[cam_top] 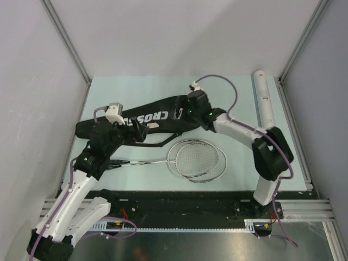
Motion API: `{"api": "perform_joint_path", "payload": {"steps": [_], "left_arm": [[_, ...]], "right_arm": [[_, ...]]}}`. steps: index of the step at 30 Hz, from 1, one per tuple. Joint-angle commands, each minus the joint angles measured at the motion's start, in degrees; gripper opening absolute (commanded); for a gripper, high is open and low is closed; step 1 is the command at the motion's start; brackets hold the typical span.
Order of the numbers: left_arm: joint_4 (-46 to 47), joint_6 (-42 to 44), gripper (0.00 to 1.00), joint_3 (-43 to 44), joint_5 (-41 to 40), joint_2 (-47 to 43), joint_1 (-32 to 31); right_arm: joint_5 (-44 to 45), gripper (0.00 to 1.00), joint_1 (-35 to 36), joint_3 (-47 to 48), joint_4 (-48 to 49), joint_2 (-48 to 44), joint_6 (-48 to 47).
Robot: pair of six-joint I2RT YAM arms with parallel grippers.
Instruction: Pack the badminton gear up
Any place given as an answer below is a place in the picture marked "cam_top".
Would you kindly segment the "black Crossway racket bag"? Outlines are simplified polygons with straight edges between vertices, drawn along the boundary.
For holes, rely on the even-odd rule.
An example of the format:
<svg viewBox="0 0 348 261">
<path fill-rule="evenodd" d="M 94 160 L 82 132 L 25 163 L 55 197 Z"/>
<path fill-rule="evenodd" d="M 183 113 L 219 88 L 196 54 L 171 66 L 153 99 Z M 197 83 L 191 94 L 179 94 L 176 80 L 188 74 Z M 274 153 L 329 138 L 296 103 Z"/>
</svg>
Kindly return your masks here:
<svg viewBox="0 0 348 261">
<path fill-rule="evenodd" d="M 149 144 L 143 142 L 125 142 L 132 147 L 163 147 L 183 133 L 193 131 L 201 125 L 188 115 L 186 95 L 171 96 L 122 112 L 124 122 L 131 125 L 131 117 L 136 117 L 140 124 L 149 127 L 148 134 L 166 133 L 171 136 L 164 141 Z"/>
</svg>

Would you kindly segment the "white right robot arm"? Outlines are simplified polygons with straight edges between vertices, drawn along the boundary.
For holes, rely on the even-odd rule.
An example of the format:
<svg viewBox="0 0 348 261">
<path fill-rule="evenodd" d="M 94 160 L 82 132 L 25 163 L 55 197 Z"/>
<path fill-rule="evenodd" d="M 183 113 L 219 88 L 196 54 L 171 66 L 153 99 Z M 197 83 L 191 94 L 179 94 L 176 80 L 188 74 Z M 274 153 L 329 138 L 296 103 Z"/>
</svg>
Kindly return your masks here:
<svg viewBox="0 0 348 261">
<path fill-rule="evenodd" d="M 292 179 L 294 155 L 278 127 L 252 127 L 230 116 L 221 108 L 213 108 L 207 94 L 196 90 L 177 98 L 173 108 L 175 119 L 196 123 L 206 131 L 228 136 L 253 153 L 253 162 L 259 174 L 257 187 L 251 200 L 251 213 L 264 218 L 275 206 L 281 181 Z"/>
</svg>

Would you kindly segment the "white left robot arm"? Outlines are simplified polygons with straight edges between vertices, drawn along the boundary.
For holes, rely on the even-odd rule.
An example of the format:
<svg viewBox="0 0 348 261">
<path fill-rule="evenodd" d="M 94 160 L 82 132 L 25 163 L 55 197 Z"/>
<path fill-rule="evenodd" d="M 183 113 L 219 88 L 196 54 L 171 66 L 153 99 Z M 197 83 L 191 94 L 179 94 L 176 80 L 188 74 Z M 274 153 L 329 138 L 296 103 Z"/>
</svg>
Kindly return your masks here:
<svg viewBox="0 0 348 261">
<path fill-rule="evenodd" d="M 70 163 L 70 180 L 53 207 L 32 230 L 29 259 L 69 260 L 74 247 L 101 218 L 115 217 L 120 204 L 115 194 L 102 190 L 79 214 L 76 211 L 110 164 L 110 157 L 123 144 L 144 142 L 148 127 L 131 119 L 132 125 L 96 122 L 81 154 Z"/>
</svg>

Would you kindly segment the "black white badminton racket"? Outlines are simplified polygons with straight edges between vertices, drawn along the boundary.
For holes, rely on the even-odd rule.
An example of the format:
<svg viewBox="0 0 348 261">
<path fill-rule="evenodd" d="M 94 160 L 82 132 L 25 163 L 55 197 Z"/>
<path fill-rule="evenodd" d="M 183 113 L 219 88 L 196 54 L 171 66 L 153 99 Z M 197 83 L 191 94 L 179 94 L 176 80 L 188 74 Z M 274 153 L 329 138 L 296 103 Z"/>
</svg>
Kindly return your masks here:
<svg viewBox="0 0 348 261">
<path fill-rule="evenodd" d="M 183 140 L 174 144 L 164 160 L 112 159 L 107 169 L 162 163 L 166 164 L 173 174 L 192 183 L 214 181 L 227 169 L 227 159 L 222 149 L 207 141 L 195 139 Z"/>
</svg>

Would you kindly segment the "white shuttlecock tube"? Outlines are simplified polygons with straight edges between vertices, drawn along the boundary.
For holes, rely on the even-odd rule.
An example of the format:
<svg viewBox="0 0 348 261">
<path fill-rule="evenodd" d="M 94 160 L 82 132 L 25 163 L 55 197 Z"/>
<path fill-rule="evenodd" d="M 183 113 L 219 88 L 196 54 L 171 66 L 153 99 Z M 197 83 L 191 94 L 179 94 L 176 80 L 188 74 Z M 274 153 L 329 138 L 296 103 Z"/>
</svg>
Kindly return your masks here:
<svg viewBox="0 0 348 261">
<path fill-rule="evenodd" d="M 275 126 L 275 119 L 265 72 L 262 70 L 255 71 L 253 80 L 261 126 L 266 129 L 272 128 Z"/>
</svg>

